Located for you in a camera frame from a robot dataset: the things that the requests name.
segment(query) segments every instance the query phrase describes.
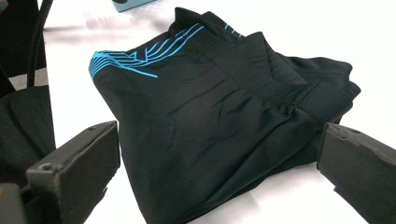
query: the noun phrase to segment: white surface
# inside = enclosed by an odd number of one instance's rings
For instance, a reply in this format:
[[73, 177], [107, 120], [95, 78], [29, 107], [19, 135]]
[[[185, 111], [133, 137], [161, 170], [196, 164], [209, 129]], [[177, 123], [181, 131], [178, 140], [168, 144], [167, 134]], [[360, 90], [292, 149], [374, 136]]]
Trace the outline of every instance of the white surface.
[[[341, 124], [396, 148], [396, 6], [391, 1], [313, 0], [157, 0], [123, 13], [110, 0], [54, 1], [44, 37], [57, 146], [114, 119], [89, 75], [92, 54], [132, 49], [165, 32], [177, 6], [213, 11], [243, 35], [263, 31], [284, 55], [351, 63], [351, 80], [362, 93]], [[365, 223], [332, 188], [309, 164], [271, 176], [192, 223]], [[145, 223], [123, 166], [86, 223]]]

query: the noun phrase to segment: black athletic shorts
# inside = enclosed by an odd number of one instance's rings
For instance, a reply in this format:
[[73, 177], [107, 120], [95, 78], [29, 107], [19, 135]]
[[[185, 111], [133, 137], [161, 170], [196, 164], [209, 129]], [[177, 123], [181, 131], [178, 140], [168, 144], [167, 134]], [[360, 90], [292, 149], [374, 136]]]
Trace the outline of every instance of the black athletic shorts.
[[95, 52], [93, 82], [120, 122], [120, 147], [147, 223], [185, 223], [315, 161], [324, 122], [360, 89], [352, 66], [274, 52], [211, 12], [176, 9], [169, 31]]

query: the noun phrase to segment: black fabric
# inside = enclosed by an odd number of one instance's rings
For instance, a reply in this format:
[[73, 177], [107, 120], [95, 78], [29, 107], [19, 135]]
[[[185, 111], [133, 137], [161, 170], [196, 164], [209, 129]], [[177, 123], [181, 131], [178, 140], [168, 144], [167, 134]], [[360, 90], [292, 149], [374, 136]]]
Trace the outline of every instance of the black fabric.
[[[36, 0], [8, 0], [0, 15], [0, 62], [8, 77], [27, 73], [28, 53], [38, 15]], [[41, 39], [36, 69], [46, 67], [44, 41]]]
[[55, 149], [48, 86], [0, 99], [0, 183], [23, 188], [26, 169]]
[[176, 9], [169, 31], [95, 52], [93, 82], [120, 122], [120, 147], [147, 223], [185, 223], [315, 161], [324, 122], [360, 89], [352, 66], [274, 52], [207, 12]]
[[12, 83], [9, 81], [9, 78], [0, 63], [0, 99], [14, 91], [15, 88], [12, 86]]

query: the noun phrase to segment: black plastic part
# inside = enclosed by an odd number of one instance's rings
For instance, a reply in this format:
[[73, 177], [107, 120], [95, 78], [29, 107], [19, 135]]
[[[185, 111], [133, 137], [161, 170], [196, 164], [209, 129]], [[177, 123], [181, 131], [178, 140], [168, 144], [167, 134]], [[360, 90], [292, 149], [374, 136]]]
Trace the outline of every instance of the black plastic part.
[[84, 223], [120, 167], [117, 122], [86, 129], [27, 170], [46, 223]]
[[356, 130], [325, 125], [318, 169], [369, 223], [396, 223], [396, 150]]
[[20, 187], [17, 184], [0, 184], [0, 223], [27, 224]]

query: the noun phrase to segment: blue stripe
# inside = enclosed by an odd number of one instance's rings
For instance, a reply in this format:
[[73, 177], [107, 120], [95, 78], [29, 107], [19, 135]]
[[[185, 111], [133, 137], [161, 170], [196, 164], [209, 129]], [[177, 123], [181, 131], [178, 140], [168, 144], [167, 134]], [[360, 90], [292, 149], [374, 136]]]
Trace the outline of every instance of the blue stripe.
[[[229, 26], [228, 24], [225, 24], [224, 30], [227, 30], [228, 27], [231, 27], [231, 26]], [[238, 32], [236, 32], [234, 29], [231, 31], [231, 34], [233, 34], [233, 33], [237, 33], [238, 34]]]
[[181, 33], [183, 33], [184, 31], [185, 31], [186, 29], [184, 29], [184, 30], [182, 30], [182, 31], [180, 31], [180, 32], [178, 32], [175, 36], [178, 36], [178, 35], [180, 35]]
[[132, 52], [129, 55], [123, 51], [95, 52], [92, 56], [91, 63], [89, 66], [91, 77], [94, 78], [94, 76], [101, 69], [110, 65], [118, 68], [126, 69], [129, 71], [133, 71], [143, 76], [158, 77], [157, 75], [137, 70], [136, 67], [143, 67], [151, 63], [156, 63], [176, 54], [180, 49], [182, 49], [186, 45], [189, 39], [191, 39], [195, 34], [197, 34], [203, 28], [204, 26], [199, 25], [197, 23], [193, 25], [189, 30], [187, 31], [183, 30], [182, 32], [184, 34], [176, 39], [172, 39], [172, 37], [170, 37], [164, 40], [162, 43], [160, 42], [155, 43], [149, 49], [145, 48], [145, 55], [144, 55], [145, 60], [139, 60], [137, 58], [137, 51]]

